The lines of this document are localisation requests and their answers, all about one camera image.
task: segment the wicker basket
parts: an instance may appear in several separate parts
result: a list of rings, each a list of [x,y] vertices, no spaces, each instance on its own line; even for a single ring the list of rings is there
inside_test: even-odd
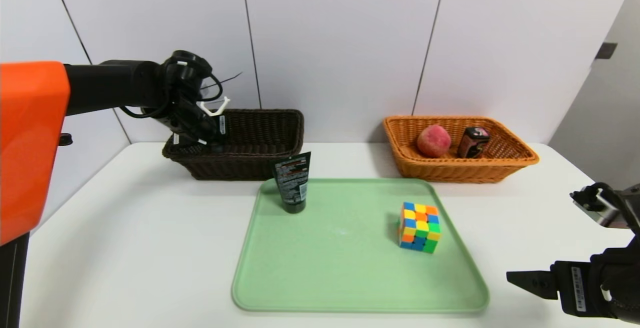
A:
[[[451,136],[451,149],[439,159],[420,154],[416,140],[422,130],[440,125]],[[481,158],[460,159],[458,144],[465,128],[484,127],[491,135]],[[393,157],[404,177],[432,182],[500,182],[522,167],[536,164],[538,155],[497,121],[472,116],[394,116],[384,119]]]
[[[224,112],[228,136],[222,153],[210,146],[164,145],[162,154],[185,166],[197,180],[268,180],[270,163],[302,149],[304,117],[299,110],[234,110]]]

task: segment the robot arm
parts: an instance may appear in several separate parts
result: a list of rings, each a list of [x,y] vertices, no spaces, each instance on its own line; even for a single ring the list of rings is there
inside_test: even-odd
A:
[[[218,93],[203,98],[208,77]],[[222,83],[206,60],[175,51],[162,64],[0,64],[0,88],[0,326],[17,328],[29,232],[42,216],[64,117],[120,107],[162,122],[180,144],[218,144],[224,138],[218,117],[202,102],[219,98]]]
[[[222,95],[222,84],[206,60],[187,51],[175,51],[163,64],[141,60],[108,60],[99,65],[65,65],[70,85],[66,115],[121,107],[135,118],[155,118],[184,141],[220,142],[218,124],[199,101]],[[202,98],[201,85],[211,77],[218,87],[212,98]],[[126,106],[141,107],[134,114]]]
[[[543,299],[558,299],[565,314],[640,324],[640,184],[615,191],[598,182],[570,194],[602,226],[629,228],[625,248],[607,248],[589,262],[555,261],[549,271],[507,272],[507,281]]]

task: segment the peach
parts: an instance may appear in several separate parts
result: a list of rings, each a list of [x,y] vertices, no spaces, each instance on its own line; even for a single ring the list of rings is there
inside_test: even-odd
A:
[[[451,136],[443,126],[431,125],[420,133],[417,143],[423,155],[437,159],[448,152]]]

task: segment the barcode label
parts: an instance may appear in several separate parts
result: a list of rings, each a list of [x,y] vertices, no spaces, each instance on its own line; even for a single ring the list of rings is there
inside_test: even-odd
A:
[[[575,294],[575,309],[578,312],[587,312],[585,290],[583,288],[583,274],[578,267],[571,267],[573,278],[573,293]]]
[[[300,201],[304,201],[307,198],[307,185],[309,183],[306,182],[300,185]]]
[[[220,116],[220,134],[227,134],[227,120],[224,116]]]

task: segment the table surface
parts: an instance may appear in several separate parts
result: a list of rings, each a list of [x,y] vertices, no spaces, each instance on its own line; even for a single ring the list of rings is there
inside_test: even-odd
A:
[[[127,147],[29,243],[21,328],[191,327],[614,327],[563,314],[509,284],[506,271],[589,260],[633,235],[602,228],[569,192],[592,183],[543,144],[540,163],[496,184],[435,183],[489,287],[475,315],[252,313],[231,283],[262,182],[200,182],[161,155],[162,143]],[[387,144],[310,143],[315,178],[399,177]]]

